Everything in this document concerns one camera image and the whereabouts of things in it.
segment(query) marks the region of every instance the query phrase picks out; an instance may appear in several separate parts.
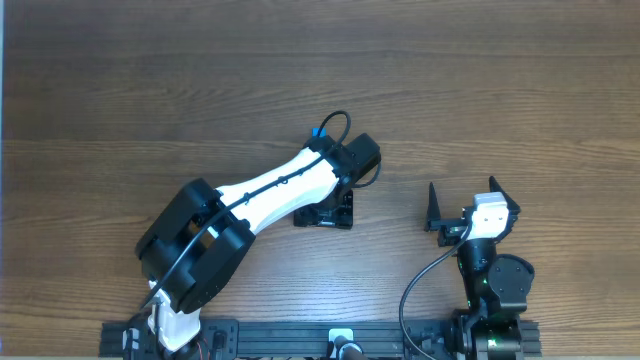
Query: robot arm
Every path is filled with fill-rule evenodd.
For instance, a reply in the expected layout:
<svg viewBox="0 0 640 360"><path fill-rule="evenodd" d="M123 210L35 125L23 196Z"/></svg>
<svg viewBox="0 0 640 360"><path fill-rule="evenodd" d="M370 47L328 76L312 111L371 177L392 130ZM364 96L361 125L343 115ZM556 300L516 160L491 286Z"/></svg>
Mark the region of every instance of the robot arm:
<svg viewBox="0 0 640 360"><path fill-rule="evenodd" d="M224 288L260 231L303 207L331 213L379 162L380 148L367 134L346 146L315 136L291 161L252 180L184 186L136 246L150 286L161 283L148 324L164 348L182 351L198 334L200 308Z"/></svg>

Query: wooden table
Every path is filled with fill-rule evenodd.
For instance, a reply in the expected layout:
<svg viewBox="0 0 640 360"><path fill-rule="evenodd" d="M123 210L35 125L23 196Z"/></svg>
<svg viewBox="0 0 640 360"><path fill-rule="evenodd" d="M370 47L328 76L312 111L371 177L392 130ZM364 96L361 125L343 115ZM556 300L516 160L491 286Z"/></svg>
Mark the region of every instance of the wooden table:
<svg viewBox="0 0 640 360"><path fill-rule="evenodd" d="M6 5L3 354L97 354L148 291L133 249L178 189L289 160L335 109L382 147L353 230L277 222L205 315L394 321L443 252L429 182L453 217L495 175L523 208L499 251L536 268L545 354L640 354L640 3ZM408 316L463 306L447 261Z"/></svg>

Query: blue object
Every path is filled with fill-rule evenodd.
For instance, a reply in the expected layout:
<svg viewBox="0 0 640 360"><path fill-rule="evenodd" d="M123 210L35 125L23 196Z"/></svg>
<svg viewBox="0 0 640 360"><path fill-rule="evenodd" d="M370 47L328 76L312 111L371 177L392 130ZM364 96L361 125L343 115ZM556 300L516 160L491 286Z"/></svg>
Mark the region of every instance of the blue object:
<svg viewBox="0 0 640 360"><path fill-rule="evenodd" d="M313 128L312 136L318 136L318 128ZM320 137L325 137L325 136L327 136L327 129L322 129L322 132L320 133Z"/></svg>

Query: tabletop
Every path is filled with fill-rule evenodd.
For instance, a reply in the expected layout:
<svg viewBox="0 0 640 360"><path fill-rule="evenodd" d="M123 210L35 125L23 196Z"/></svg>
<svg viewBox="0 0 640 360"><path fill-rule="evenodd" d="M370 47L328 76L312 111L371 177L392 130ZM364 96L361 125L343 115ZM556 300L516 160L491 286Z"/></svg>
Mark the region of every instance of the tabletop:
<svg viewBox="0 0 640 360"><path fill-rule="evenodd" d="M11 0L5 10L0 341L97 354L148 286L134 247L188 181L253 178L330 112L381 146L351 231L264 230L205 316L397 319L496 176L498 247L536 268L546 355L640 354L640 3L625 0ZM328 126L337 137L344 124ZM445 261L408 318L466 306Z"/></svg>

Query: black mounting rail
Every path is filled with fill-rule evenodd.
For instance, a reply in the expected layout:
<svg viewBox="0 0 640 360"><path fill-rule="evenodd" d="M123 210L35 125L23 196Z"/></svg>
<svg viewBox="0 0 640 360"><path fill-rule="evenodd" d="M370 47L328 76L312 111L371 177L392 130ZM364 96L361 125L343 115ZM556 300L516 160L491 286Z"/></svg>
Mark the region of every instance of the black mounting rail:
<svg viewBox="0 0 640 360"><path fill-rule="evenodd" d="M443 337L442 329L447 320L407 321L414 342L436 359L453 360L444 348L444 342L433 341ZM535 322L522 322L523 351L526 357L541 354L540 332ZM354 340L362 347L368 358L419 359L417 353L409 353L403 344L402 331L397 322L238 322L226 319L201 320L199 336L206 340L202 347L204 358L207 351L211 360L233 360L236 358L261 357L327 357L328 333L334 328L353 330ZM131 360L157 360L155 336L146 324L146 319L132 322L124 335L127 323L105 323L102 326L100 357L122 357ZM198 351L190 360L200 359Z"/></svg>

